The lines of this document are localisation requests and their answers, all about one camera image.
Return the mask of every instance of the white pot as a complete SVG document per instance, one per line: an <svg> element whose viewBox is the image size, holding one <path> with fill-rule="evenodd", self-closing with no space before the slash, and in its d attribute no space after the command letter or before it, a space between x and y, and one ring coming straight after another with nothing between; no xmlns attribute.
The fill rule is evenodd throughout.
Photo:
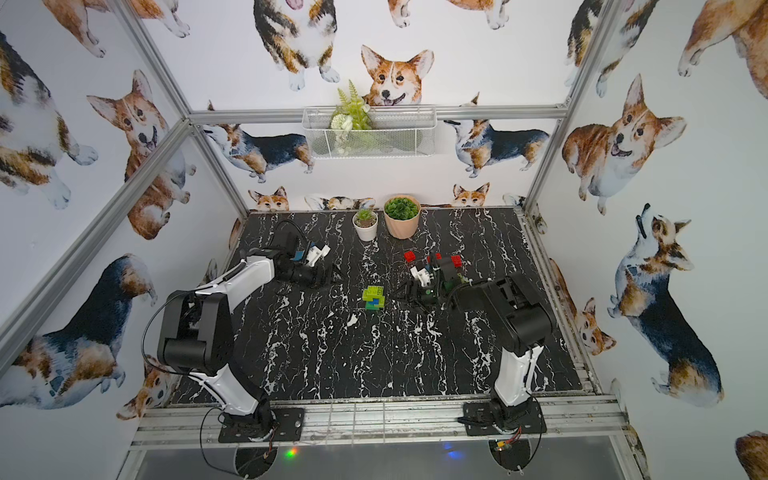
<svg viewBox="0 0 768 480"><path fill-rule="evenodd" d="M357 236L360 237L360 240L363 242L369 242L376 238L376 229L379 226L379 215L376 212L373 214L376 215L376 223L370 227L358 227L357 223L355 223L355 217L357 217L357 214L352 215L352 225L355 226L355 230L357 230Z"/></svg>

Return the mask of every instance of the succulent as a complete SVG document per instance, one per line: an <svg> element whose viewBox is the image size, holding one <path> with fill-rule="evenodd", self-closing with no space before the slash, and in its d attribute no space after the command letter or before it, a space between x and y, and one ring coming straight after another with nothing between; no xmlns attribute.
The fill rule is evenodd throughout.
<svg viewBox="0 0 768 480"><path fill-rule="evenodd" d="M416 216L419 207L407 198L397 197L387 202L384 211L394 220L409 220Z"/></svg>

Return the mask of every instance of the black marble tabletop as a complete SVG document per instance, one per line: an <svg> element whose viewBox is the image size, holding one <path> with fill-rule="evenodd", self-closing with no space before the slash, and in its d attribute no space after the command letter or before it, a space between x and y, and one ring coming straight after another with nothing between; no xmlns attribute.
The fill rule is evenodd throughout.
<svg viewBox="0 0 768 480"><path fill-rule="evenodd" d="M273 281L238 306L235 355L246 374L279 400L489 392L500 349L484 313L417 315L391 295L411 275L403 257L411 250L419 260L431 253L461 255L460 271L473 280L521 271L546 299L513 209L424 210L408 240L389 235L378 212L378 235L368 243L358 239L353 215L341 210L251 215L240 250L264 245L276 223L290 218L310 241L332 248L346 278L320 292ZM384 286L383 310L365 310L361 297L368 285ZM538 391L581 389L559 331L538 360L534 385ZM171 400L205 402L211 397L188 379Z"/></svg>

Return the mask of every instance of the white mesh basket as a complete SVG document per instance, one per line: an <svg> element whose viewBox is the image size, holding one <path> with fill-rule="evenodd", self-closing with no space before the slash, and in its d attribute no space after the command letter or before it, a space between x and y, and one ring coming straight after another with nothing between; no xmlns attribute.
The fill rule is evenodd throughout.
<svg viewBox="0 0 768 480"><path fill-rule="evenodd" d="M304 109L302 126L314 158L426 157L435 153L433 106L371 108L372 130L331 130L334 107Z"/></svg>

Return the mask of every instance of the tricolor corgi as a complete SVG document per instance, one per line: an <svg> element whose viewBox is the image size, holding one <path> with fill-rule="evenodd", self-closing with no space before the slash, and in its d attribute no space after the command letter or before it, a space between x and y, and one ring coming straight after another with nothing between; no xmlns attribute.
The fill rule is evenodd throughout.
<svg viewBox="0 0 768 480"><path fill-rule="evenodd" d="M259 192L248 190L248 194L256 202L256 208L251 210L252 212L287 212L290 211L288 206L288 194L283 187L275 190L274 194L262 195Z"/></svg>
<svg viewBox="0 0 768 480"><path fill-rule="evenodd" d="M587 191L605 202L619 193L640 171L656 148L666 147L685 131L682 117L658 118L645 104L643 79L638 74L624 103L624 112L612 127L592 124L574 129L563 144L568 170L581 178L578 196Z"/></svg>
<svg viewBox="0 0 768 480"><path fill-rule="evenodd" d="M51 91L1 31L0 80L0 183L19 195L36 185L55 209L66 208L71 191L54 167L64 154L90 165L98 153L75 141Z"/></svg>
<svg viewBox="0 0 768 480"><path fill-rule="evenodd" d="M669 364L667 384L651 379L659 393L694 406L714 406L724 397L717 364L669 292L672 270L694 268L677 242L690 220L673 222L654 214L650 204L635 220L637 242L616 270L616 296L611 296L608 314L626 316Z"/></svg>
<svg viewBox="0 0 768 480"><path fill-rule="evenodd" d="M110 263L91 295L61 330L37 335L0 378L0 407L24 405L60 409L84 399L93 389L120 387L118 365L133 299L157 301L147 266L130 253Z"/></svg>
<svg viewBox="0 0 768 480"><path fill-rule="evenodd" d="M570 292L568 292L568 285L565 283L560 267L553 259L549 259L549 264L554 272L554 281L556 283L554 289L557 291L561 303L571 313L574 325L578 328L578 336L581 339L581 343L584 344L592 356L600 355L604 351L614 348L616 340L600 330L598 321L595 319L594 297L590 298L584 310L579 312L571 298Z"/></svg>
<svg viewBox="0 0 768 480"><path fill-rule="evenodd" d="M117 100L88 95L88 101L104 119L125 132L131 146L125 168L125 181L128 181L168 132L163 115L152 103L149 81L141 70L136 70L131 93ZM157 236L170 220L168 209L174 200L182 204L190 201L190 193L182 189L187 175L194 175L196 170L194 165L187 165L180 151L168 161L165 171L154 179L128 212L128 219L136 233L147 240Z"/></svg>
<svg viewBox="0 0 768 480"><path fill-rule="evenodd" d="M214 105L208 102L208 110L213 109ZM251 177L259 177L260 184L266 182L264 174L267 171L294 160L306 165L305 174L311 174L315 165L303 135L252 137L240 124L204 125L203 132L216 142L232 165L250 172Z"/></svg>
<svg viewBox="0 0 768 480"><path fill-rule="evenodd" d="M750 480L768 479L768 435L752 432L736 439L736 457Z"/></svg>
<svg viewBox="0 0 768 480"><path fill-rule="evenodd" d="M363 97L368 105L389 107L422 103L422 80L435 63L432 50L424 50L408 61L392 61L363 45L361 55L373 79L371 91Z"/></svg>
<svg viewBox="0 0 768 480"><path fill-rule="evenodd" d="M148 358L151 365L168 369L167 366L161 366L160 362L152 355L149 355ZM179 380L181 380L180 376L161 372L145 363L144 384L142 384L136 396L130 402L123 405L123 408L115 416L120 420L140 419L144 417L144 413L148 409L165 407L170 401L171 394L178 387Z"/></svg>
<svg viewBox="0 0 768 480"><path fill-rule="evenodd" d="M520 197L519 195L513 195L513 194L504 194L502 195L502 200L504 201L504 205L507 205L508 207L523 207L523 202L525 201L525 197ZM536 226L536 230L541 234L544 235L547 233L547 222L544 221L544 218L541 216L541 211L538 209L538 202L533 206L531 209L531 220L533 220L534 225Z"/></svg>
<svg viewBox="0 0 768 480"><path fill-rule="evenodd" d="M478 104L478 93L470 103ZM505 160L523 157L526 162L520 170L531 168L544 154L543 148L549 134L541 130L501 131L494 130L489 120L444 120L456 130L456 155L467 165L475 178L483 167Z"/></svg>
<svg viewBox="0 0 768 480"><path fill-rule="evenodd" d="M746 59L757 90L768 98L768 2L766 0L708 0L690 32L677 67L680 75L690 75L701 54L728 37L736 42L736 52Z"/></svg>
<svg viewBox="0 0 768 480"><path fill-rule="evenodd" d="M392 20L400 28L407 27L410 24L408 3L411 0L387 0L389 2L389 13L392 14ZM505 5L509 0L449 0L453 5L465 10L478 10L485 12L485 18L488 20L488 26L497 30L504 26L509 20L509 15L504 11Z"/></svg>
<svg viewBox="0 0 768 480"><path fill-rule="evenodd" d="M255 0L253 17L277 69L288 70L291 90L304 88L305 68L318 67L325 81L341 79L331 68L336 37L333 0Z"/></svg>
<svg viewBox="0 0 768 480"><path fill-rule="evenodd" d="M487 183L477 190L465 190L464 187L459 184L453 186L453 201L450 204L443 205L425 205L422 207L482 207L485 205L485 197L488 195L488 191L491 190L491 184Z"/></svg>
<svg viewBox="0 0 768 480"><path fill-rule="evenodd" d="M310 210L371 210L376 206L376 200L372 198L323 198L307 195L304 197L304 201L310 207Z"/></svg>
<svg viewBox="0 0 768 480"><path fill-rule="evenodd" d="M190 34L190 27L176 15L179 0L130 0L136 13L141 18L156 18L163 22L168 30L177 37ZM43 0L56 20L96 57L106 53L98 46L96 38L88 27L88 8L96 12L109 12L106 0Z"/></svg>

